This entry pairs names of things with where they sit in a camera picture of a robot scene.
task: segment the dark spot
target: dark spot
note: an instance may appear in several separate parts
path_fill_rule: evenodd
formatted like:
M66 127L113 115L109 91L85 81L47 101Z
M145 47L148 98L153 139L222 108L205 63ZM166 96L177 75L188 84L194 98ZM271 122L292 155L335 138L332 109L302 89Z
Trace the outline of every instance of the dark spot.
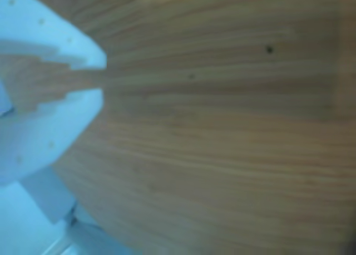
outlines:
M269 54L273 53L274 52L273 47L272 46L266 46L266 52L269 53Z

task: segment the white plastic part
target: white plastic part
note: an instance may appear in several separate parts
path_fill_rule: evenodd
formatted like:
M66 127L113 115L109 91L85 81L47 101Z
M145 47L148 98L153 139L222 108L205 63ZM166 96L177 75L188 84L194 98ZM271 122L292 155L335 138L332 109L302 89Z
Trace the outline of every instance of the white plastic part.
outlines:
M34 113L0 119L0 184L54 163L103 106L100 89L67 94L40 104Z
M106 68L103 50L38 0L0 0L0 53L35 55L73 70Z
M11 111L11 100L6 92L4 84L0 81L0 117Z

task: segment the small hole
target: small hole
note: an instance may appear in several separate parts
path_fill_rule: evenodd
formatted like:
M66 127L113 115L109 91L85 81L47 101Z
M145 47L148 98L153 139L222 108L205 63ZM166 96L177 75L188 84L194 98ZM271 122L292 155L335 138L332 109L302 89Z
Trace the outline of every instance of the small hole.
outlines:
M11 6L14 6L15 3L16 3L16 0L10 0L10 1L9 1L9 5L11 5Z
M274 52L273 47L272 46L266 46L266 52L267 53L273 53Z

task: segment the wooden surface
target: wooden surface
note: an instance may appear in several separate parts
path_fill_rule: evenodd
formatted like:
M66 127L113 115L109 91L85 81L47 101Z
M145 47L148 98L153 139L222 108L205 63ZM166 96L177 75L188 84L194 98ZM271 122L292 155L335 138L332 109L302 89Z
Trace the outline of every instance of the wooden surface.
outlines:
M103 72L1 57L19 112L102 87L55 165L144 254L340 254L356 200L356 0L44 0Z

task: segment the wooden tabletop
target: wooden tabletop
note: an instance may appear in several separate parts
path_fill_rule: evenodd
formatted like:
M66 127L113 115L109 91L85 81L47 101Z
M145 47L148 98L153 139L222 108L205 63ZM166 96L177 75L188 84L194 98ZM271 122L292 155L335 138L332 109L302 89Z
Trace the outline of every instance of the wooden tabletop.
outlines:
M106 71L0 59L19 112L101 87L55 168L144 254L340 254L356 224L356 0L43 0Z

